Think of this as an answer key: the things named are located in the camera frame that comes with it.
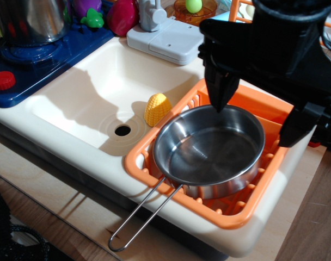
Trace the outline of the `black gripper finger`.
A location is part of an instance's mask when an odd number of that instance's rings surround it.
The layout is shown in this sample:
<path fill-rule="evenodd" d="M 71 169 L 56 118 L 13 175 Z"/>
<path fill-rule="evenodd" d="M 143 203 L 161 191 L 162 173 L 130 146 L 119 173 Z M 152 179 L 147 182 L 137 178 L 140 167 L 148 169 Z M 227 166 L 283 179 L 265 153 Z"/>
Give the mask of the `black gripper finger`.
<path fill-rule="evenodd" d="M 322 106 L 306 103 L 294 106 L 280 130 L 280 147 L 292 147 L 307 136 L 322 116 Z"/>
<path fill-rule="evenodd" d="M 238 89 L 240 79 L 212 64 L 205 66 L 204 75 L 210 103 L 220 113 Z"/>

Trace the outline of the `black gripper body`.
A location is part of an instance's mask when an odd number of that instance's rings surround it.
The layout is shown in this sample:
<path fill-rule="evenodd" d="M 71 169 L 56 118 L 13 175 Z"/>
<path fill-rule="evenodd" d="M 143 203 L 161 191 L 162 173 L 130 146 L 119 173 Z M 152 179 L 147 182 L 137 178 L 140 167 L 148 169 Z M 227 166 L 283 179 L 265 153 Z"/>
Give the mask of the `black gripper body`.
<path fill-rule="evenodd" d="M 204 66 L 226 70 L 293 106 L 310 102 L 331 117 L 331 61 L 321 47 L 324 20 L 208 19 L 200 24 Z"/>

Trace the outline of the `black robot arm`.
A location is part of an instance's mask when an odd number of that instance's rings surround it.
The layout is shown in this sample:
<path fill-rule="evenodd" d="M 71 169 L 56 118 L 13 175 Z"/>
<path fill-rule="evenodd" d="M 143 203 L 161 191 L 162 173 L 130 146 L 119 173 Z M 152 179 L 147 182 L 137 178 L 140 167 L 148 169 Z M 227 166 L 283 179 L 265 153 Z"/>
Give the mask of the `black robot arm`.
<path fill-rule="evenodd" d="M 281 147 L 309 133 L 331 150 L 331 50 L 324 24 L 331 1 L 254 1 L 251 23 L 207 19 L 199 57 L 212 106 L 221 111 L 240 80 L 293 105 L 280 131 Z"/>

